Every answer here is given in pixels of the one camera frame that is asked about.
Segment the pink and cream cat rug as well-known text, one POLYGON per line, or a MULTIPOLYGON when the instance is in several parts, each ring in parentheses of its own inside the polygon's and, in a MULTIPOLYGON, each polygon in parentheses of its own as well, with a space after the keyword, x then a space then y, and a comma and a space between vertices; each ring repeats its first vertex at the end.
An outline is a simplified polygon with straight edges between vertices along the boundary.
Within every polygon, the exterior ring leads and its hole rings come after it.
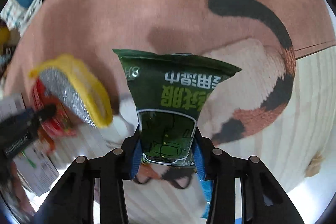
POLYGON ((6 95, 32 104, 30 71, 68 53, 107 89, 112 124, 55 139, 59 173, 105 155, 137 125, 114 49, 193 53, 241 68, 206 102, 201 133, 233 156, 262 159, 286 191, 324 150, 335 116, 335 31, 325 0, 45 0, 19 27, 6 95))

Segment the red snack packet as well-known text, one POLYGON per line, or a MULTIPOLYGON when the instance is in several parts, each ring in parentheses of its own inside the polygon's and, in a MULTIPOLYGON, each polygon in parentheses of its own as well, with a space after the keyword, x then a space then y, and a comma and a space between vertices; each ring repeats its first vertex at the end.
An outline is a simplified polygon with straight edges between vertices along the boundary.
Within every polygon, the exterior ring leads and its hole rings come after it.
POLYGON ((65 107, 58 98, 51 94, 39 78, 36 79, 32 88, 31 98, 35 110, 41 110, 50 104, 56 106, 56 114, 42 124, 42 128, 51 138, 76 135, 76 130, 67 115, 65 107))

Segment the yellow grey sponge pack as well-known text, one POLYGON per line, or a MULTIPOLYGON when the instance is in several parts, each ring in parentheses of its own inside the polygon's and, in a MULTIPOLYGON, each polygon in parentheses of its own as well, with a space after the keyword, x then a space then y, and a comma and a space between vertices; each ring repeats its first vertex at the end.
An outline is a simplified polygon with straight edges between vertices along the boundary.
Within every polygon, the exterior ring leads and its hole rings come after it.
POLYGON ((86 64, 70 54, 49 59, 29 73, 84 123, 104 128, 112 123, 109 94, 86 64))

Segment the plaid and blue bedding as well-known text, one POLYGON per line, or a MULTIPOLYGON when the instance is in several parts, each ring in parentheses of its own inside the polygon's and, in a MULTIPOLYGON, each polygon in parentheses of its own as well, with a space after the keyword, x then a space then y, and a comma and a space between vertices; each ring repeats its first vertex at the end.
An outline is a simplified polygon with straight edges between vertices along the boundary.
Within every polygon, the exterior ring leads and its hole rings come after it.
POLYGON ((23 32, 42 4, 42 0, 8 0, 1 10, 1 19, 9 30, 23 32))

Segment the blue feather toy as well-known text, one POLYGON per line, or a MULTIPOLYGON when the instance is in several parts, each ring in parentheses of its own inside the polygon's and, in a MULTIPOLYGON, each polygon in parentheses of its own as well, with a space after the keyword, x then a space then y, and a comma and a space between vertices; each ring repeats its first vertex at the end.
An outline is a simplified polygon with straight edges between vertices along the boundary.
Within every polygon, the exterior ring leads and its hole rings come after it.
POLYGON ((203 212, 202 218, 207 219, 209 216, 212 191, 213 191, 213 181, 212 180, 200 180, 202 191, 206 200, 205 211, 203 212))

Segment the orange snack packet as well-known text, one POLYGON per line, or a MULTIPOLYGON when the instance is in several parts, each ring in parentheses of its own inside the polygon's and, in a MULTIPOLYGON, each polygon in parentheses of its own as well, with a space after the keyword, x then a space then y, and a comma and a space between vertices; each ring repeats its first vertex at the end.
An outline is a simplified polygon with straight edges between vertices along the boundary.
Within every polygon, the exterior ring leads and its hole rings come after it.
MULTIPOLYGON (((1 122, 26 109, 29 108, 25 107, 21 94, 2 98, 1 122)), ((26 149, 17 154, 12 161, 7 164, 1 164, 2 184, 12 178, 11 163, 14 162, 30 191, 37 196, 49 191, 51 184, 59 176, 59 173, 48 159, 46 153, 38 147, 38 140, 32 142, 26 149)))

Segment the green wet wipes pack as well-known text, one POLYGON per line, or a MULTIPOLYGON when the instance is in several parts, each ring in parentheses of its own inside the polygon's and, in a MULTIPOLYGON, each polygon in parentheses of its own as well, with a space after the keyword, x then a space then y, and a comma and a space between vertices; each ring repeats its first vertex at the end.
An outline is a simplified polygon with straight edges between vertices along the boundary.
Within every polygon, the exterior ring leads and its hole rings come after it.
POLYGON ((206 100, 241 68, 190 53, 114 53, 137 110, 143 161, 191 165, 191 146, 206 100))

